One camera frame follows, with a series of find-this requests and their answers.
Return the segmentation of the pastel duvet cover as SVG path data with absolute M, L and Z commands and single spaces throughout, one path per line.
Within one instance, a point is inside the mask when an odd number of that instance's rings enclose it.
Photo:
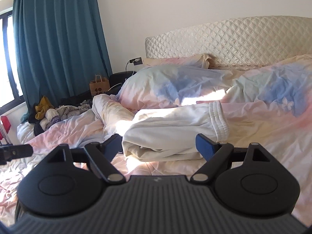
M 19 182 L 58 144 L 83 147 L 112 135 L 123 137 L 142 109 L 164 109 L 220 101 L 236 147 L 258 142 L 300 184 L 294 216 L 311 225 L 311 56 L 296 56 L 248 71 L 154 66 L 129 78 L 117 95 L 94 97 L 92 108 L 54 124 L 21 143 L 33 147 L 31 157 L 1 166 L 1 221 L 14 223 Z M 192 175 L 199 160 L 142 162 L 118 154 L 113 164 L 125 176 Z

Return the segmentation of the teal curtain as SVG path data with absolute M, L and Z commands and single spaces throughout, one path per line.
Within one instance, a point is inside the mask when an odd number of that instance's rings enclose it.
M 54 106 L 112 74 L 97 0 L 14 0 L 17 72 L 28 109 Z

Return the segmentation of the pastel pillow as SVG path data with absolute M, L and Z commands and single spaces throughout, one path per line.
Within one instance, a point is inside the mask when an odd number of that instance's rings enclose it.
M 197 68 L 208 69 L 211 59 L 212 58 L 208 54 L 196 54 L 190 57 L 165 58 L 165 59 L 144 58 L 143 66 L 152 67 L 163 65 L 176 65 L 176 66 L 194 66 Z

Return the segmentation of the cream white sweatpants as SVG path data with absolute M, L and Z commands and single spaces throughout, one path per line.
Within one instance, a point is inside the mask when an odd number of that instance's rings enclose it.
M 220 101 L 138 111 L 123 135 L 123 153 L 142 162 L 199 160 L 198 134 L 227 140 L 230 129 Z

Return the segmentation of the brown paper bag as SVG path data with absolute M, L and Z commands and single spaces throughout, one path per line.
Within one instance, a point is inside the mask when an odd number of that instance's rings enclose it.
M 89 83 L 89 89 L 92 96 L 103 94 L 109 91 L 110 85 L 106 77 L 100 74 L 95 75 L 95 79 Z

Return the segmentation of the window frame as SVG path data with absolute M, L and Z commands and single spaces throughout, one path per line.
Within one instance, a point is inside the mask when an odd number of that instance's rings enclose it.
M 1 14 L 1 114 L 24 103 L 17 72 L 13 12 Z

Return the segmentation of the pile of clothes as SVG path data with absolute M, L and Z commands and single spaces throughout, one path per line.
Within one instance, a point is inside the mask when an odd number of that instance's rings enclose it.
M 27 129 L 32 136 L 38 136 L 47 131 L 52 125 L 78 116 L 92 107 L 92 99 L 89 93 L 63 98 L 58 107 L 52 106 L 47 97 L 42 97 L 38 104 L 35 104 L 27 118 Z

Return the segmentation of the quilted cream headboard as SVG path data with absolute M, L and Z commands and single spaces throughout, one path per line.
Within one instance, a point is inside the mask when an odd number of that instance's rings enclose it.
M 212 57 L 216 69 L 252 69 L 311 54 L 311 18 L 255 16 L 180 28 L 145 40 L 147 58 Z

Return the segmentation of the wall socket with plug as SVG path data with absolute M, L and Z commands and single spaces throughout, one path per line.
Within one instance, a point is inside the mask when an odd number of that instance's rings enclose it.
M 128 70 L 128 65 L 131 63 L 135 66 L 140 66 L 140 65 L 143 65 L 143 59 L 141 57 L 138 57 L 138 58 L 134 58 L 134 59 L 129 60 L 125 66 L 125 71 Z

